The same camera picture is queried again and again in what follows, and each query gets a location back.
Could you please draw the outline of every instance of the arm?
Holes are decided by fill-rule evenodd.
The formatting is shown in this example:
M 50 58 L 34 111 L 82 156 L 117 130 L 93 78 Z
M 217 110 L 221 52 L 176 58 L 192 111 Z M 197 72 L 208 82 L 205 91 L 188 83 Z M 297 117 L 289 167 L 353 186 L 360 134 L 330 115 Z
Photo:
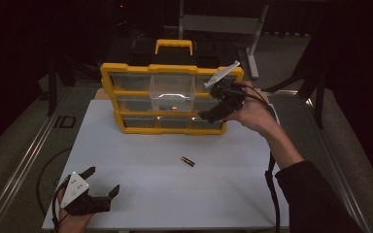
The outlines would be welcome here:
M 247 93 L 257 96 L 252 83 L 242 83 Z M 292 144 L 284 129 L 252 98 L 241 110 L 224 120 L 237 120 L 263 136 L 280 167 L 276 178 L 289 203 L 291 232 L 362 232 L 349 216 L 338 196 L 320 171 L 304 158 Z
M 246 87 L 246 89 L 247 93 L 257 96 L 251 88 Z M 230 114 L 224 120 L 237 120 L 264 137 L 281 169 L 304 160 L 284 129 L 259 101 L 248 97 L 240 111 Z

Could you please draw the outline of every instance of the white tabletop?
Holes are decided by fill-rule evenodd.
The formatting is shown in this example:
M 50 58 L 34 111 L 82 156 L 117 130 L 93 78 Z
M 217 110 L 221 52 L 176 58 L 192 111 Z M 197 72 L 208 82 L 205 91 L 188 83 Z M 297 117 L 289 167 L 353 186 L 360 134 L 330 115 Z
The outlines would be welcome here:
M 95 166 L 86 180 L 89 195 L 106 196 L 120 184 L 111 210 L 96 214 L 88 228 L 263 228 L 275 225 L 264 178 L 268 160 L 266 141 L 238 122 L 229 122 L 223 135 L 122 134 L 111 102 L 92 100 L 61 179 Z M 288 226 L 288 204 L 276 188 L 281 223 Z M 51 211 L 43 228 L 53 228 Z

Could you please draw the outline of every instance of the human hand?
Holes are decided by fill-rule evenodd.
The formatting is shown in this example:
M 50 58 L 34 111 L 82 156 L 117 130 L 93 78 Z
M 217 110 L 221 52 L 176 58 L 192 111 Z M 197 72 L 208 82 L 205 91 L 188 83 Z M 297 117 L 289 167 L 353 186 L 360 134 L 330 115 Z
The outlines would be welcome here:
M 56 197 L 58 204 L 61 203 L 64 194 L 65 188 L 62 188 Z M 84 233 L 93 215 L 71 216 L 64 209 L 60 208 L 58 233 Z
M 258 92 L 254 91 L 253 83 L 251 82 L 237 82 L 245 86 L 246 92 L 252 96 L 265 98 L 260 96 Z M 278 126 L 277 121 L 271 116 L 265 105 L 258 100 L 247 97 L 244 101 L 244 106 L 239 111 L 236 111 L 223 120 L 237 120 L 242 125 L 258 132 L 265 136 L 269 130 Z

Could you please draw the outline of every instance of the black sleeve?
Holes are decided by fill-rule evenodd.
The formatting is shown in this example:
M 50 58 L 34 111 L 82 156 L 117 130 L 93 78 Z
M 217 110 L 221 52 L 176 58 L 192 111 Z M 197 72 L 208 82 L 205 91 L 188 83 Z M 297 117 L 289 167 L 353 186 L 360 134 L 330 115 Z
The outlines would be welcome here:
M 291 233 L 362 232 L 312 162 L 296 163 L 275 177 L 289 203 Z

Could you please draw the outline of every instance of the black cable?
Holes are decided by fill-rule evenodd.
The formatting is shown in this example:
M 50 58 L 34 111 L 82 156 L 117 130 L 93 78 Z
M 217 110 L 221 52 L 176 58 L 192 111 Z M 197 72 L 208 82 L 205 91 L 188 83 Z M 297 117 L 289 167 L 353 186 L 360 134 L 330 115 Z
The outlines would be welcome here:
M 66 217 L 68 217 L 69 216 L 69 213 L 66 213 L 66 215 L 60 220 L 60 222 L 59 222 L 59 224 L 63 221 L 63 220 L 65 220 L 65 218 Z
M 60 190 L 62 190 L 62 188 L 66 187 L 68 185 L 68 182 L 69 182 L 69 177 L 59 186 L 59 188 L 56 190 L 56 192 L 55 192 L 55 194 L 54 194 L 54 196 L 52 198 L 52 222 L 53 222 L 53 230 L 55 232 L 58 231 L 59 223 L 60 223 L 60 221 L 58 220 L 58 218 L 56 216 L 56 207 L 55 207 L 55 205 L 56 205 L 56 197 L 59 194 Z
M 41 173 L 39 174 L 38 176 L 38 181 L 36 182 L 36 187 L 35 187 L 35 190 L 36 190 L 36 196 L 37 196 L 37 199 L 38 199 L 38 204 L 39 204 L 39 207 L 41 208 L 41 211 L 42 213 L 45 215 L 47 212 L 45 211 L 45 208 L 44 208 L 44 205 L 42 204 L 42 200 L 41 200 L 41 194 L 40 194 L 40 191 L 39 191 L 39 187 L 41 185 L 41 179 L 42 179 L 42 176 L 44 175 L 44 172 L 45 170 L 48 168 L 48 166 L 58 157 L 60 156 L 62 153 L 68 151 L 68 150 L 71 150 L 72 148 L 67 148 L 65 150 L 62 150 L 60 151 L 59 153 L 57 153 L 56 155 L 54 155 L 44 166 L 44 168 L 41 170 Z
M 268 104 L 268 102 L 262 97 L 262 95 L 260 95 L 258 93 L 258 91 L 256 91 L 255 88 L 253 88 L 251 86 L 248 86 L 248 85 L 242 85 L 242 87 L 248 87 L 248 88 L 252 89 L 253 91 L 255 91 L 255 93 L 259 97 L 251 95 L 251 94 L 248 94 L 246 92 L 244 93 L 244 92 L 241 92 L 241 91 L 238 91 L 238 90 L 224 89 L 223 91 L 227 92 L 227 93 L 234 93 L 234 94 L 238 94 L 238 95 L 243 95 L 243 96 L 250 97 L 252 99 L 255 99 L 255 100 L 259 101 L 261 104 L 264 105 L 265 109 L 268 110 L 268 112 L 272 115 L 272 117 L 275 120 L 277 120 L 274 109 Z M 276 161 L 275 161 L 274 155 L 272 154 L 272 151 L 270 151 L 270 153 L 269 153 L 268 170 L 265 171 L 265 179 L 266 179 L 266 183 L 268 185 L 269 191 L 271 192 L 272 202 L 274 203 L 274 209 L 275 209 L 275 232 L 279 233 L 280 232 L 280 226 L 281 226 L 280 204 L 278 202 L 277 191 L 276 191 L 275 185 L 274 185 L 274 176 L 272 175 L 272 171 L 274 170 L 275 163 L 276 163 Z

